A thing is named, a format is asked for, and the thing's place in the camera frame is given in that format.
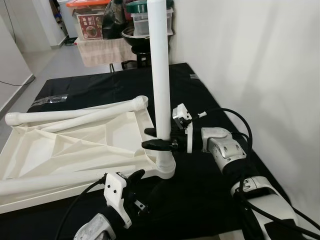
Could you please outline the red printed box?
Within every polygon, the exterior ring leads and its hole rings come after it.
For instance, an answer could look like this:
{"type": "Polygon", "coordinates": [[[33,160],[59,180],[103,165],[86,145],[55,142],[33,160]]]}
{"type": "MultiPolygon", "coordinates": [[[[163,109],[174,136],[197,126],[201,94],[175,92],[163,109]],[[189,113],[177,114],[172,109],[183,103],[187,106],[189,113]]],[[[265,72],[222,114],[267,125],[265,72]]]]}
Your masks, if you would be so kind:
{"type": "Polygon", "coordinates": [[[78,14],[77,20],[83,39],[103,39],[103,14],[78,14]]]}

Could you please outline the clear plastic bag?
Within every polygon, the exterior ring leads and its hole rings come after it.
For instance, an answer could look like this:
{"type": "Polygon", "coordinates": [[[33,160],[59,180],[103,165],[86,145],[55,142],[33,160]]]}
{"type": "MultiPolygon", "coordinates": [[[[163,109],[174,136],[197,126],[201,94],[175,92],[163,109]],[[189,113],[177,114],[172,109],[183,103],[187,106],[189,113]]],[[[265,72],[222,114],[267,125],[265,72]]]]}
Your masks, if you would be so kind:
{"type": "Polygon", "coordinates": [[[66,102],[66,100],[68,99],[68,96],[69,96],[68,94],[57,94],[53,96],[46,96],[46,97],[35,100],[30,106],[34,107],[34,106],[66,102]]]}

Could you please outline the black bag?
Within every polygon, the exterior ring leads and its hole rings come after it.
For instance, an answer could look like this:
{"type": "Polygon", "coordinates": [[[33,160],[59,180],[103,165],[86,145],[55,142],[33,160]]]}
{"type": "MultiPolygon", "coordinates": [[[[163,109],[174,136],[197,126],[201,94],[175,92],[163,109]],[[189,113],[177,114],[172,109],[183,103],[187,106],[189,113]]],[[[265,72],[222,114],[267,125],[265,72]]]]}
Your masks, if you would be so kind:
{"type": "Polygon", "coordinates": [[[124,0],[110,0],[102,16],[102,38],[121,39],[123,30],[128,27],[124,0]]]}

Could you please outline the cream plastic table top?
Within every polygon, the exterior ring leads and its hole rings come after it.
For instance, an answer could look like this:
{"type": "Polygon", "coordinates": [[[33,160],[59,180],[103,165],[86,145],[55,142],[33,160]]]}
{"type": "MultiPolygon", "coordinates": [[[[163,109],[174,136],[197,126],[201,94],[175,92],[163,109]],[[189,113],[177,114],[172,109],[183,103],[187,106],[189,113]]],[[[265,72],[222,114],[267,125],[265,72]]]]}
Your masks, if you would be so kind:
{"type": "MultiPolygon", "coordinates": [[[[70,174],[85,170],[131,174],[144,169],[157,176],[157,152],[142,148],[153,122],[146,109],[74,126],[58,132],[41,128],[51,121],[14,126],[0,151],[0,181],[70,174]]],[[[93,182],[0,196],[0,214],[23,210],[80,194],[93,182]]]]}

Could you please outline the beige side table cloth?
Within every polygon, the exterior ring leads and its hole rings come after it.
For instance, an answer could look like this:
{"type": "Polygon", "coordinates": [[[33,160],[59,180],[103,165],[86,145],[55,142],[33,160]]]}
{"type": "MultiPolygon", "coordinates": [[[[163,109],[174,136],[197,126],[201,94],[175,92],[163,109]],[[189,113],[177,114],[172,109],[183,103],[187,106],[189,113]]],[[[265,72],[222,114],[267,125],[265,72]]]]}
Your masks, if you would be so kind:
{"type": "Polygon", "coordinates": [[[125,39],[77,39],[83,64],[86,67],[105,66],[125,61],[135,61],[135,55],[130,44],[125,39]]]}

